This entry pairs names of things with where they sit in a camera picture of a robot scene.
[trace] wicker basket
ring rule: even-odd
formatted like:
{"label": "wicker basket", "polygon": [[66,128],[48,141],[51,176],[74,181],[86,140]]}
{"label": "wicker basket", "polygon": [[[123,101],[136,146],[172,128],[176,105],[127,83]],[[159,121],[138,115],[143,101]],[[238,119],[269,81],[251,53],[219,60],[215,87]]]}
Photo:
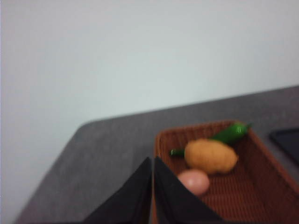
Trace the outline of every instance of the wicker basket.
{"label": "wicker basket", "polygon": [[[209,138],[233,122],[163,131],[156,138],[155,156],[178,175],[188,167],[183,158],[169,156],[172,148],[184,148],[190,140]],[[227,175],[210,176],[210,188],[201,200],[225,220],[299,224],[299,186],[259,138],[250,130],[234,149],[239,155],[236,167]],[[155,204],[152,223],[157,223]]]}

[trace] gray table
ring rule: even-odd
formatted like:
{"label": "gray table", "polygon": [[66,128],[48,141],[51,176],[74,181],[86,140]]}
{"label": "gray table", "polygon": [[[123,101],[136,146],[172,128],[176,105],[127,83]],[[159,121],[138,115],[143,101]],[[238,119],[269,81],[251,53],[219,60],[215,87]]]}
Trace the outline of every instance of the gray table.
{"label": "gray table", "polygon": [[80,127],[45,176],[17,223],[80,221],[113,194],[147,156],[163,129],[222,119],[252,122],[289,174],[299,168],[268,138],[299,126],[299,86],[100,120]]}

